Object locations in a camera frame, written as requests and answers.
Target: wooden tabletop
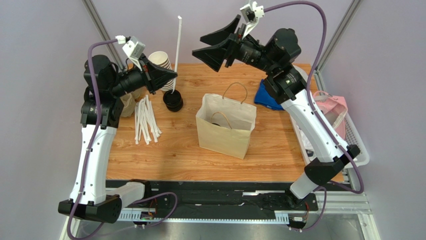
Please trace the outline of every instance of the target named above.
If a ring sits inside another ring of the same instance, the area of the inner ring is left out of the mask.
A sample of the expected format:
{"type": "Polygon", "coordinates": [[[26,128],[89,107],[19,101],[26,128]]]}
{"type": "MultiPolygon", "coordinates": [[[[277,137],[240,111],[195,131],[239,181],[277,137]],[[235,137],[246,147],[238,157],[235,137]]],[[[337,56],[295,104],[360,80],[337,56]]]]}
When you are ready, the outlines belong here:
{"type": "MultiPolygon", "coordinates": [[[[307,73],[311,69],[309,64],[297,65],[307,73]]],[[[199,147],[195,115],[204,94],[222,95],[229,84],[240,82],[248,90],[245,102],[254,105],[264,72],[245,64],[222,67],[220,72],[205,64],[180,64],[178,73],[176,89],[183,97],[183,108],[169,111],[162,91],[149,96],[162,131],[158,143],[149,145],[143,139],[135,144],[135,118],[122,117],[109,155],[107,179],[294,182],[303,173],[305,163],[289,114],[261,105],[256,105],[256,124],[244,159],[199,147]]],[[[317,90],[313,79],[311,90],[317,90]]],[[[245,91],[236,84],[226,96],[242,100],[245,91]]],[[[343,176],[334,180],[341,182],[343,176]]]]}

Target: white cup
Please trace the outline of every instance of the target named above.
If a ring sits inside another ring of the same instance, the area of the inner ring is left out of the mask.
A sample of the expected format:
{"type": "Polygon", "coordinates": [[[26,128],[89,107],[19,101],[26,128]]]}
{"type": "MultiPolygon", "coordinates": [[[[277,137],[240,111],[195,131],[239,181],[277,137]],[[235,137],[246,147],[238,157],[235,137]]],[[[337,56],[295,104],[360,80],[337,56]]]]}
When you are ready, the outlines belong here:
{"type": "MultiPolygon", "coordinates": [[[[170,64],[169,56],[164,51],[156,51],[151,53],[151,55],[149,55],[148,57],[148,60],[151,61],[151,63],[158,65],[162,68],[172,70],[172,65],[170,64]]],[[[164,85],[161,90],[164,92],[173,90],[173,79],[168,81],[168,83],[166,83],[166,85],[164,85]]]]}

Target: white wall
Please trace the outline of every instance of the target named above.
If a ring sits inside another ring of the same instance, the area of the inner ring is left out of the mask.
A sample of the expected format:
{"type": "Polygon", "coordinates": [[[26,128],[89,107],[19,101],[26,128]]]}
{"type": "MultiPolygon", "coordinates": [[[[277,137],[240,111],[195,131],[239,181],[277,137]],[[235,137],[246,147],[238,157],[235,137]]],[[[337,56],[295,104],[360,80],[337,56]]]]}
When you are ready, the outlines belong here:
{"type": "Polygon", "coordinates": [[[383,240],[426,234],[425,24],[422,0],[364,0],[322,71],[370,154],[361,174],[383,240]]]}
{"type": "Polygon", "coordinates": [[[55,240],[79,163],[87,49],[101,37],[78,0],[0,5],[0,239],[55,240]]]}
{"type": "MultiPolygon", "coordinates": [[[[96,9],[111,36],[136,36],[146,44],[145,55],[165,51],[172,62],[176,57],[178,18],[183,18],[180,63],[200,63],[191,55],[192,50],[208,47],[200,37],[228,25],[245,0],[93,0],[96,9]]],[[[271,7],[286,0],[258,0],[259,5],[271,7]]],[[[332,37],[351,0],[312,0],[319,4],[328,21],[328,40],[332,37]]],[[[313,63],[320,45],[321,16],[311,6],[290,6],[266,14],[251,32],[266,44],[280,28],[296,31],[302,53],[298,63],[313,63]]]]}

